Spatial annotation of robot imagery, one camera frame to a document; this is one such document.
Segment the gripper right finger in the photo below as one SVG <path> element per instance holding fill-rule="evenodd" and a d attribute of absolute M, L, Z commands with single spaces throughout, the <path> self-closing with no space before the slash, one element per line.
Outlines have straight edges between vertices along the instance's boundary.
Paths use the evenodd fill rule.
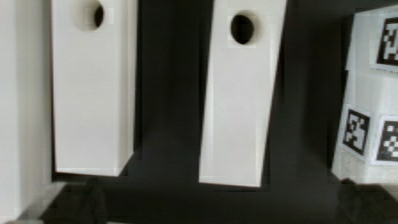
<path fill-rule="evenodd" d="M 334 224 L 398 224 L 398 200 L 379 184 L 341 180 Z"/>

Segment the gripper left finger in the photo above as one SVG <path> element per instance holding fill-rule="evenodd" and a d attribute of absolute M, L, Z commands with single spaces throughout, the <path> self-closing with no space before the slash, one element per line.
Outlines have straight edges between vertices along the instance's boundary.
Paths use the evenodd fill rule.
<path fill-rule="evenodd" d="M 96 179 L 64 186 L 41 221 L 45 224 L 107 224 L 105 192 Z"/>

